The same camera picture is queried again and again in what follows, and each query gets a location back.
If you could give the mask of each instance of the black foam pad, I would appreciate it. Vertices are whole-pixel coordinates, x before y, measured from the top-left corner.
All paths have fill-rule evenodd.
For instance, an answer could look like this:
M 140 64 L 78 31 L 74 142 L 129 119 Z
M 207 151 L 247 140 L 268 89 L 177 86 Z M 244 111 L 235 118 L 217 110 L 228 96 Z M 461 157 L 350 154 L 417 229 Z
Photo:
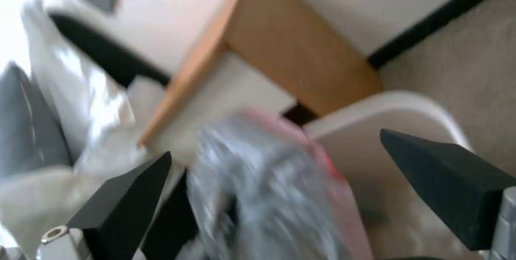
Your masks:
M 490 249 L 501 198 L 516 179 L 457 144 L 382 129 L 380 140 L 421 199 L 472 251 Z

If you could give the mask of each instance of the beige carpet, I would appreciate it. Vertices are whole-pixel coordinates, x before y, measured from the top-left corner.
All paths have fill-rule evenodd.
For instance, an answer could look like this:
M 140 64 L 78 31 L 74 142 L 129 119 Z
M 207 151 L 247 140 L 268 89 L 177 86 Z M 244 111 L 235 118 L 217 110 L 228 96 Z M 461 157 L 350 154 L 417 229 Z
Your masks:
M 486 0 L 380 71 L 444 105 L 475 152 L 516 176 L 516 0 Z

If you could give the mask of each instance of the metal bolt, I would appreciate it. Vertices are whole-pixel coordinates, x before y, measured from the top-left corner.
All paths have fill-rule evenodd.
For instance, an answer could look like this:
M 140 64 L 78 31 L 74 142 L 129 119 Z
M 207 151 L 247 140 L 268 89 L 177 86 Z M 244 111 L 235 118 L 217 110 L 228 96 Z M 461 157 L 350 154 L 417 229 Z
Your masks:
M 66 226 L 54 227 L 43 235 L 43 237 L 41 238 L 41 243 L 43 245 L 51 243 L 66 234 L 68 234 L 68 227 L 66 227 Z

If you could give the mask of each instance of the black baseboard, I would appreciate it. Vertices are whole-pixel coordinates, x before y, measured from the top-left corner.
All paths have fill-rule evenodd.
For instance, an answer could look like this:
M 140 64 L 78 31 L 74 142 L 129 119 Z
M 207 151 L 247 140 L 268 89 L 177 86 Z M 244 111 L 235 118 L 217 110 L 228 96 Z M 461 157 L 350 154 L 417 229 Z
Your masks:
M 404 51 L 441 29 L 441 27 L 445 26 L 453 19 L 468 12 L 482 1 L 484 0 L 450 0 L 425 19 L 416 23 L 385 46 L 375 51 L 367 60 L 374 68 L 380 69 L 387 64 L 389 60 L 398 57 Z M 283 116 L 300 126 L 317 119 L 315 113 L 302 104 L 299 104 L 299 102 L 286 111 Z

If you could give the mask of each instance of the gray pillow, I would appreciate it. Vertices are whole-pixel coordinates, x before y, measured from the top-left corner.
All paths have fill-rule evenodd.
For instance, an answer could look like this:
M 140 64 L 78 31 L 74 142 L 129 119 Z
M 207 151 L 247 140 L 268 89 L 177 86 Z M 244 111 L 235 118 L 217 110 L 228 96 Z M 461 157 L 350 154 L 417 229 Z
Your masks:
M 0 75 L 0 183 L 53 165 L 71 165 L 61 127 L 37 87 L 11 63 Z

